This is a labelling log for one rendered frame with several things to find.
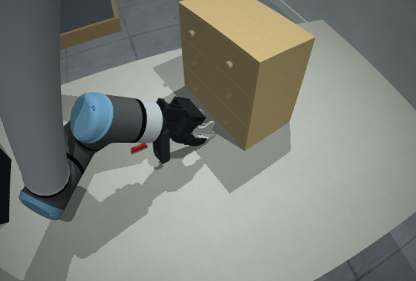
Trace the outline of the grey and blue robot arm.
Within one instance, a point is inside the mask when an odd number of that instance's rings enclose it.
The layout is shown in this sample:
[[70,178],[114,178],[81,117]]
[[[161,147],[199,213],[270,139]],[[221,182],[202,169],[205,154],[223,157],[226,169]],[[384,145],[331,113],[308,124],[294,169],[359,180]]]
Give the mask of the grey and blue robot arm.
[[85,93],[63,127],[60,9],[61,0],[0,0],[0,117],[25,184],[19,200],[51,220],[110,143],[154,141],[155,156],[170,161],[169,129],[158,138],[163,115],[152,100]]

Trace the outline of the brown wooden drawer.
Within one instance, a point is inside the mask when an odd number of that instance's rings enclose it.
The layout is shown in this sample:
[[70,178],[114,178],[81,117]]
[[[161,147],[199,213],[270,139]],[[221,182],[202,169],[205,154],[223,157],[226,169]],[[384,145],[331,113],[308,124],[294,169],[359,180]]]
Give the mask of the brown wooden drawer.
[[215,93],[213,94],[213,116],[243,148],[247,134],[247,126]]
[[212,28],[182,6],[181,27],[182,35],[212,59]]
[[252,98],[214,65],[214,92],[248,124]]
[[184,62],[212,88],[212,62],[183,37]]
[[186,87],[212,113],[212,90],[200,78],[198,78],[186,65],[184,65],[184,68]]
[[217,31],[215,31],[214,63],[253,96],[258,63]]

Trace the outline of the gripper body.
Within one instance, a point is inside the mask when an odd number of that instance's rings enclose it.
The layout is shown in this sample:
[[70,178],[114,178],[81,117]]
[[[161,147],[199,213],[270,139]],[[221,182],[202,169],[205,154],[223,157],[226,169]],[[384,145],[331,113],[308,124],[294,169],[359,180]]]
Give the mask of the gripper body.
[[163,114],[163,127],[158,138],[166,128],[169,129],[172,141],[183,143],[181,138],[188,139],[195,127],[201,125],[207,118],[188,98],[174,97],[171,103],[167,103],[163,98],[158,98],[156,103]]

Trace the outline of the tan chest of drawers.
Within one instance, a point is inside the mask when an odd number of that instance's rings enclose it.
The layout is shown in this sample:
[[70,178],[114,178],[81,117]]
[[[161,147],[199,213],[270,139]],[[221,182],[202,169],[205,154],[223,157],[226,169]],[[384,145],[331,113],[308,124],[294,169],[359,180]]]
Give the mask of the tan chest of drawers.
[[[221,69],[251,98],[244,151],[290,122],[302,85],[315,36],[257,0],[183,0],[181,6],[212,28],[212,113],[214,92],[215,31],[257,62],[253,96]],[[214,116],[213,116],[214,117]]]

